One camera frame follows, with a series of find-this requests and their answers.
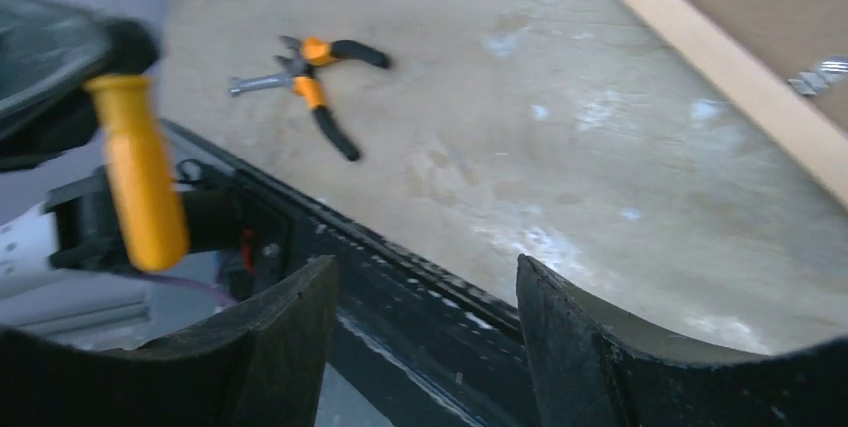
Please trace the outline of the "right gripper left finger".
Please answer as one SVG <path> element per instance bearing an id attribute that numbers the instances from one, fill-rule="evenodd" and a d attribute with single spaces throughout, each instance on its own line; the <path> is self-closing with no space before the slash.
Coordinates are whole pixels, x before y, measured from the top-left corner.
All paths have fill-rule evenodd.
<path id="1" fill-rule="evenodd" d="M 323 256 L 247 301 L 135 350 L 5 328 L 5 426 L 310 426 L 340 269 Z"/>

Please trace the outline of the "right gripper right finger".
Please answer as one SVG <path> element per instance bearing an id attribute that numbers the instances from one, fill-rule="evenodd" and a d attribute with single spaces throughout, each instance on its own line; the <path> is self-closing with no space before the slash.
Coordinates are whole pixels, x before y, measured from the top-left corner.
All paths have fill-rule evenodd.
<path id="1" fill-rule="evenodd" d="M 517 260 L 516 294 L 546 426 L 843 426 L 847 342 L 766 356 L 672 332 Z"/>

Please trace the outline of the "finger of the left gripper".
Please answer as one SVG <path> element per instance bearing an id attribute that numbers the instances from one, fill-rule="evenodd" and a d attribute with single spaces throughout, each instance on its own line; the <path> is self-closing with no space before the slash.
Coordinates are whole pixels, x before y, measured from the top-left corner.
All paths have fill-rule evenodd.
<path id="1" fill-rule="evenodd" d="M 142 74 L 159 49 L 139 20 L 56 0 L 1 0 L 1 170 L 33 169 L 87 144 L 85 82 Z"/>

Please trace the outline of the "yellow handled screwdriver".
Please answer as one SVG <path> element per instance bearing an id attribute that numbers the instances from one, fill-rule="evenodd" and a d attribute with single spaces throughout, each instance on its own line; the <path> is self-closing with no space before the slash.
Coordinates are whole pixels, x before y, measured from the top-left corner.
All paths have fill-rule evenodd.
<path id="1" fill-rule="evenodd" d="M 87 81 L 104 133 L 109 185 L 130 262 L 144 272 L 175 266 L 189 251 L 189 230 L 170 157 L 143 75 Z"/>

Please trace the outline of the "wooden picture frame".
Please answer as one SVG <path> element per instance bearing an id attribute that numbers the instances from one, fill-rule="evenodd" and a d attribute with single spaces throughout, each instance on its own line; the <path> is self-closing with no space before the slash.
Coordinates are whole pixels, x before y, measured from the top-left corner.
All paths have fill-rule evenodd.
<path id="1" fill-rule="evenodd" d="M 840 202 L 847 0 L 622 0 Z"/>

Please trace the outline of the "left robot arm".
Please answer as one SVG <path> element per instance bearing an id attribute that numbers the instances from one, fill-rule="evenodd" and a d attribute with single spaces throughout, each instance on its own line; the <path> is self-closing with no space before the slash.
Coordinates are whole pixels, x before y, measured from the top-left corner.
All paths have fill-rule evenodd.
<path id="1" fill-rule="evenodd" d="M 185 256 L 244 246 L 253 201 L 204 164 L 173 164 L 151 99 L 160 55 L 141 21 L 1 0 L 1 169 L 103 137 L 104 163 L 1 228 L 1 326 L 54 341 L 150 320 L 146 286 Z"/>

